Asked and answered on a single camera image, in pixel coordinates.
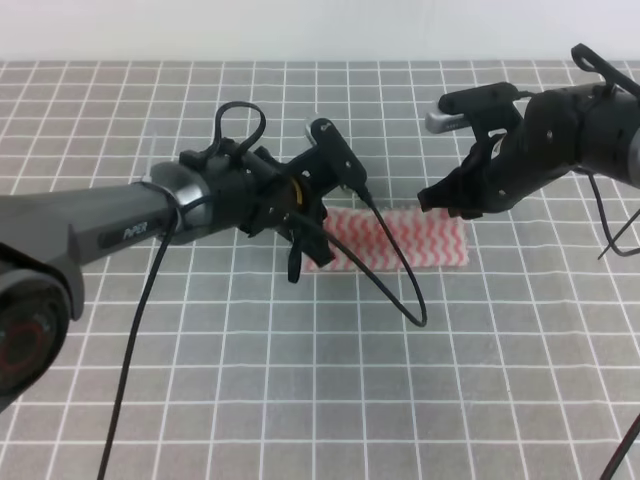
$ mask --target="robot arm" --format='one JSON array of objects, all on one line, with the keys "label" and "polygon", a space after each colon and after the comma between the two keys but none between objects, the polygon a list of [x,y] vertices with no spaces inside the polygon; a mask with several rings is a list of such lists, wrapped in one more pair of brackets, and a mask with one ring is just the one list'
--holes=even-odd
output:
[{"label": "robot arm", "polygon": [[[471,126],[477,143],[460,167],[418,194],[423,210],[448,208],[465,219],[502,212],[570,171],[640,187],[640,86],[584,45],[572,54],[606,83],[536,95],[498,83],[440,99],[427,128]],[[523,119],[513,102],[527,96]],[[498,129],[506,133],[489,136]]]},{"label": "robot arm", "polygon": [[366,171],[330,120],[312,121],[307,134],[313,146],[287,164],[262,147],[250,152],[246,141],[217,135],[207,150],[182,152],[179,162],[155,165],[138,183],[0,197],[0,411],[47,370],[69,319],[80,318],[81,267],[162,235],[176,214],[175,244],[234,227],[249,236],[276,230],[292,244],[293,283],[302,253],[329,263],[327,239],[273,206],[321,227],[323,196],[340,185],[364,188]]}]

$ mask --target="black cable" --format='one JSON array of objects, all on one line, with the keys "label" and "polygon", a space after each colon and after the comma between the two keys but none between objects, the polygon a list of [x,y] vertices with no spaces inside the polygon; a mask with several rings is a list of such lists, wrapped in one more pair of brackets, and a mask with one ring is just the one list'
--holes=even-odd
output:
[{"label": "black cable", "polygon": [[120,408],[122,407],[122,399],[124,398],[124,391],[127,386],[127,378],[129,376],[129,367],[131,366],[131,359],[133,357],[133,347],[136,343],[136,337],[138,335],[138,329],[140,328],[140,322],[142,321],[142,315],[144,308],[147,305],[147,300],[151,294],[153,283],[158,275],[160,264],[164,258],[164,254],[167,251],[167,247],[171,242],[171,238],[175,234],[176,227],[178,225],[178,212],[174,211],[167,228],[167,233],[162,239],[158,253],[153,260],[153,265],[149,271],[149,276],[144,284],[136,313],[133,317],[131,324],[131,332],[129,333],[129,341],[127,342],[127,349],[124,353],[124,360],[122,361],[122,370],[120,371],[120,379],[118,380],[118,390],[116,392],[116,399],[113,404],[113,412],[111,413],[111,421],[109,423],[109,431],[107,433],[107,440],[105,442],[104,450],[102,451],[102,460],[100,461],[100,469],[98,470],[98,480],[104,480],[107,473],[107,466],[109,464],[109,456],[111,455],[111,448],[113,447],[113,440],[116,435],[116,428],[118,426],[118,418],[120,417]]},{"label": "black cable", "polygon": [[604,230],[604,236],[607,239],[607,247],[602,251],[598,259],[602,258],[605,253],[611,248],[617,255],[621,257],[631,257],[633,255],[637,255],[640,253],[640,247],[634,248],[632,250],[622,251],[616,245],[616,240],[620,238],[620,236],[631,226],[631,224],[635,221],[638,216],[640,216],[640,210],[638,210],[635,214],[631,216],[631,218],[624,224],[624,226],[620,229],[620,231],[616,234],[615,237],[611,237],[611,231],[609,230],[609,223],[607,222],[607,214],[604,211],[604,205],[602,203],[602,197],[600,196],[600,190],[598,189],[598,184],[596,183],[596,179],[592,174],[587,174],[589,177],[589,183],[591,184],[591,188],[593,189],[593,196],[596,199],[596,205],[598,206],[598,213],[600,215],[600,223],[602,223],[602,230]]},{"label": "black cable", "polygon": [[235,102],[227,102],[224,105],[221,105],[216,112],[216,117],[214,120],[214,132],[213,132],[213,143],[204,151],[206,157],[209,157],[216,153],[218,147],[220,146],[220,142],[222,141],[222,116],[232,108],[244,107],[249,108],[251,110],[255,110],[260,115],[260,123],[258,124],[258,128],[249,135],[234,152],[235,158],[242,158],[242,156],[247,153],[247,151],[262,137],[265,129],[267,128],[267,118],[264,115],[264,112],[257,105],[250,102],[243,101],[235,101]]},{"label": "black cable", "polygon": [[616,451],[613,453],[611,460],[607,463],[602,475],[600,475],[600,480],[610,480],[613,478],[613,475],[616,473],[616,470],[624,460],[625,455],[635,442],[636,438],[638,438],[638,433],[640,433],[640,415],[638,415],[635,421],[629,427],[629,430],[625,434],[622,442],[616,448]]},{"label": "black cable", "polygon": [[378,218],[378,221],[380,221],[382,228],[384,229],[385,233],[387,233],[387,236],[389,237],[389,240],[391,241],[391,244],[393,245],[393,248],[396,250],[396,253],[398,253],[398,255],[400,256],[400,260],[402,261],[402,264],[405,266],[405,268],[407,268],[407,273],[409,274],[409,278],[411,279],[411,283],[413,284],[413,287],[416,291],[416,295],[418,296],[418,303],[420,304],[420,314],[421,314],[421,319],[418,320],[411,312],[409,312],[409,310],[407,310],[407,308],[400,302],[400,300],[398,300],[396,298],[396,296],[387,288],[387,286],[382,283],[382,281],[380,280],[380,278],[378,278],[378,276],[373,273],[369,267],[367,267],[362,260],[360,260],[355,253],[353,253],[349,247],[347,247],[344,243],[342,243],[340,240],[338,240],[331,232],[326,231],[324,228],[316,225],[312,220],[310,220],[309,218],[305,217],[304,215],[294,211],[294,210],[289,210],[288,208],[282,208],[279,206],[276,206],[276,208],[278,208],[279,210],[285,212],[290,219],[296,221],[299,224],[304,225],[306,228],[308,228],[309,230],[313,231],[313,233],[315,233],[316,235],[320,235],[325,237],[329,242],[331,242],[338,250],[340,250],[342,253],[344,253],[347,258],[349,260],[351,260],[353,263],[356,264],[356,266],[362,271],[362,273],[364,273],[369,280],[371,280],[373,282],[373,284],[378,287],[380,289],[380,291],[382,293],[384,293],[384,295],[391,301],[391,303],[393,303],[393,305],[400,310],[400,312],[402,312],[402,314],[407,317],[409,319],[409,321],[411,323],[413,323],[415,326],[417,327],[424,327],[427,324],[427,308],[424,304],[424,298],[422,297],[422,292],[420,291],[420,287],[418,286],[418,282],[415,278],[415,276],[413,275],[413,272],[411,271],[411,268],[408,267],[408,263],[406,261],[406,259],[404,258],[404,255],[402,254],[402,251],[400,250],[400,248],[398,247],[398,244],[395,242],[395,240],[393,240],[393,235],[391,235],[391,232],[389,231],[389,228],[387,227],[387,225],[384,223],[384,220],[382,220],[382,217],[380,215],[380,212],[378,211],[377,208],[372,208],[372,210],[374,211],[374,214],[376,215],[376,218]]}]

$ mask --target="red and white cloth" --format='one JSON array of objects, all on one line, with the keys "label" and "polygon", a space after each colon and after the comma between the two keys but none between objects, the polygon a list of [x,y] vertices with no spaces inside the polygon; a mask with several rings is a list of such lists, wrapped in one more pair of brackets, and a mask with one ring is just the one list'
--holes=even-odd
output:
[{"label": "red and white cloth", "polygon": [[[382,227],[370,210],[329,208],[324,228],[349,247],[371,270],[402,269]],[[459,267],[469,261],[464,223],[451,218],[446,210],[427,213],[419,209],[384,210],[381,212],[389,230],[412,267]],[[322,270],[355,270],[355,264],[331,245],[335,260]],[[316,271],[318,266],[304,259],[303,271]]]}]

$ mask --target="white wall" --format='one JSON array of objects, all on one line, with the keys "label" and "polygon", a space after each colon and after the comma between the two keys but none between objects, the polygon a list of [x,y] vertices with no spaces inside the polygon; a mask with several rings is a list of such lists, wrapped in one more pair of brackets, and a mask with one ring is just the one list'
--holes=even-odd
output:
[{"label": "white wall", "polygon": [[638,0],[0,0],[5,59],[640,58]]}]

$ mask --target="grid mat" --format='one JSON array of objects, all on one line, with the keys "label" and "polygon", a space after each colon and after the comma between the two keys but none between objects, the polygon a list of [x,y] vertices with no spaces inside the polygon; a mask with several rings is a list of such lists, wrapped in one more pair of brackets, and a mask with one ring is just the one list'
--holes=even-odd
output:
[{"label": "grid mat", "polygon": [[[640,62],[618,66],[640,78]],[[334,120],[386,207],[415,206],[425,183],[472,145],[470,131],[423,128],[445,91],[593,80],[546,61],[0,68],[0,193],[126,184],[148,162],[207,146],[217,106],[243,99],[264,109],[261,144],[283,161],[307,148],[314,111]],[[241,110],[226,118],[224,133],[238,138],[257,123]],[[640,191],[599,183],[616,230],[640,207]],[[341,191],[327,204],[358,206]],[[419,272],[424,330],[404,324],[362,275],[287,284],[287,246],[271,233],[227,231],[170,248],[109,478],[596,478],[640,410],[640,260],[596,261],[604,239],[595,201],[572,175],[467,224],[467,235],[467,267]],[[621,240],[635,246],[638,232]],[[2,480],[95,477],[157,247],[86,267],[83,318],[55,366],[0,415]],[[383,277],[415,300],[406,275]],[[617,478],[640,479],[640,449]]]}]

